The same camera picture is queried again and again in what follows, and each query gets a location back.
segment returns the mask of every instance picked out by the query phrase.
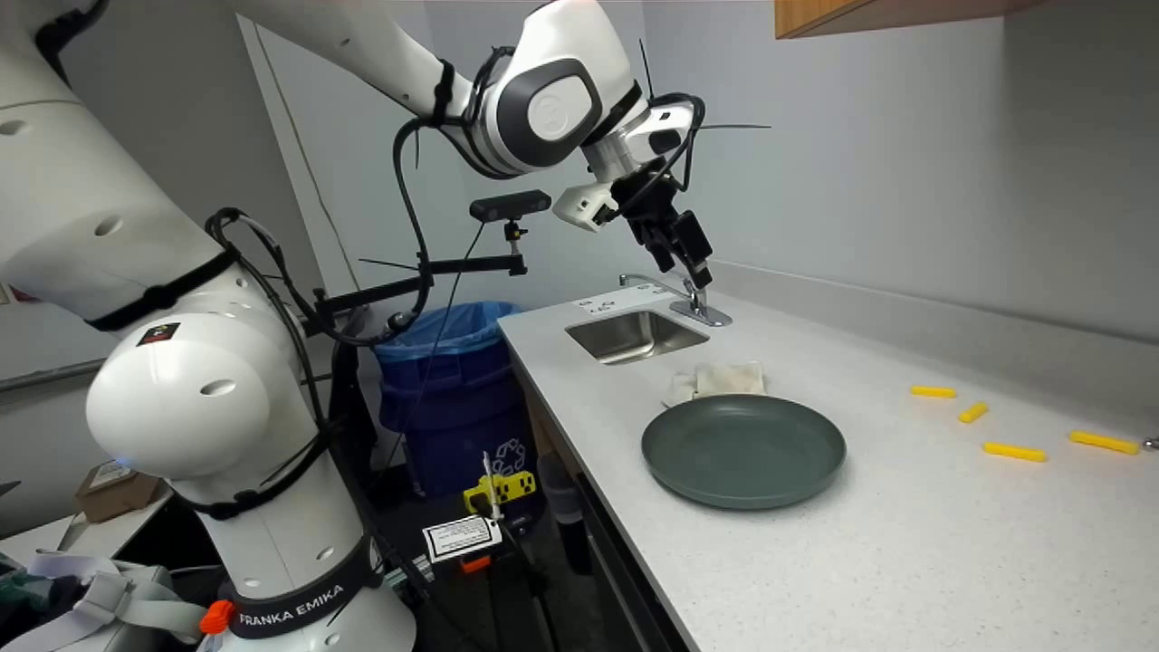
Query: blue trash bin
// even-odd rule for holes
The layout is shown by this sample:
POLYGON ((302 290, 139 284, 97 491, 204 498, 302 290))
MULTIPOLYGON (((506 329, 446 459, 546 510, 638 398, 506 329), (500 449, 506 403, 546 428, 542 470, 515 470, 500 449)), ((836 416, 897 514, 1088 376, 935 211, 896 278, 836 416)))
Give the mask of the blue trash bin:
POLYGON ((406 465, 423 498, 457 498, 481 475, 534 465, 529 416, 500 319, 515 306, 457 306, 372 348, 383 374, 381 422, 406 436, 406 465))

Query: sink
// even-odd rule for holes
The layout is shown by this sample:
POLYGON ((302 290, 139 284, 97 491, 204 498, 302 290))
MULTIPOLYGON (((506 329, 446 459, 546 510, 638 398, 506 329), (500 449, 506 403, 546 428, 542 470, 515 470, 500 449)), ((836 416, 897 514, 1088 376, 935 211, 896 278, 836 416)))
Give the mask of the sink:
POLYGON ((710 340, 659 313, 627 313, 599 323, 580 323, 570 329, 570 339, 604 366, 670 356, 710 340))

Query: yellow food piece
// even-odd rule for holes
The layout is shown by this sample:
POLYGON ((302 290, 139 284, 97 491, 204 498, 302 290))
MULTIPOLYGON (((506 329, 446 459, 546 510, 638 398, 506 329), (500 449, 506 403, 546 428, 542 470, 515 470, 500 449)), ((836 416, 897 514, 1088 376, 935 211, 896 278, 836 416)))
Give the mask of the yellow food piece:
POLYGON ((960 424, 979 424, 984 412, 990 412, 990 405, 984 405, 984 403, 973 403, 973 405, 967 405, 955 422, 960 422, 960 424))
POLYGON ((1072 430, 1077 445, 1090 445, 1090 449, 1110 449, 1118 458, 1136 458, 1142 444, 1136 438, 1124 438, 1124 436, 1110 436, 1110 430, 1072 430))
POLYGON ((999 444, 999 438, 982 444, 982 453, 984 458, 1006 458, 1006 459, 1031 459, 1031 465, 1046 459, 1046 449, 1023 445, 1023 444, 999 444))
POLYGON ((913 385, 913 398, 952 403, 955 387, 950 387, 950 385, 913 385))

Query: white wall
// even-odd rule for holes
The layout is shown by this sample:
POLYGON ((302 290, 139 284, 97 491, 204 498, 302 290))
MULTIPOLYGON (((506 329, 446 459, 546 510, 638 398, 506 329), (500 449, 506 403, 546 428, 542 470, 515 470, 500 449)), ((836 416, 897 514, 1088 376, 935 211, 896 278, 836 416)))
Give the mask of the white wall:
MULTIPOLYGON (((417 42, 451 59, 463 75, 476 75, 490 49, 518 42, 527 7, 529 4, 523 0, 408 0, 397 4, 397 20, 417 42)), ((640 4, 612 0, 608 13, 627 49, 638 51, 633 43, 644 27, 640 4)), ((355 75, 273 32, 251 32, 251 55, 265 89, 265 102, 280 126, 280 144, 291 164, 302 211, 308 218, 327 288, 340 295, 355 284, 372 288, 404 278, 404 272, 366 265, 364 258, 412 265, 417 255, 393 178, 393 139, 406 123, 406 112, 355 75), (336 229, 329 229, 327 213, 318 211, 318 197, 329 208, 336 229)), ((466 172, 443 139, 423 133, 420 167, 408 172, 408 182, 434 258, 461 258, 478 224, 466 218, 471 201, 518 189, 546 189, 556 197, 564 185, 588 182, 588 173, 582 160, 577 156, 563 172, 495 185, 466 172)), ((534 229, 534 237, 527 241, 527 261, 534 275, 466 275, 461 290, 463 302, 551 306, 608 290, 618 272, 632 272, 644 261, 624 224, 599 237, 577 231, 551 213, 529 218, 527 224, 534 229)), ((478 255, 506 255, 500 229, 484 231, 478 255)), ((443 306, 446 288, 451 278, 439 284, 439 295, 430 296, 434 307, 443 306)))
MULTIPOLYGON (((234 20, 221 4, 115 0, 64 66, 97 120, 191 218, 247 208, 288 244, 295 272, 318 284, 234 20)), ((87 346, 73 323, 62 339, 5 329, 0 376, 29 359, 62 359, 50 340, 87 346)), ((0 482, 24 482, 0 498, 0 537, 68 510, 78 482, 103 459, 85 428, 85 385, 0 397, 0 449, 0 482)))
POLYGON ((696 208, 725 261, 1159 339, 1159 4, 777 42, 771 0, 644 0, 710 98, 696 208))

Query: cabinet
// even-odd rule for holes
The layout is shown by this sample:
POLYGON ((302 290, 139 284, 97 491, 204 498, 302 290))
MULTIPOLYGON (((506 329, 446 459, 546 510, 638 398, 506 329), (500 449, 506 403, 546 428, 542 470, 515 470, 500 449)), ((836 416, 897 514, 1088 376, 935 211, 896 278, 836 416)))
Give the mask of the cabinet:
POLYGON ((777 38, 821 38, 1014 16, 1042 0, 777 0, 777 38))

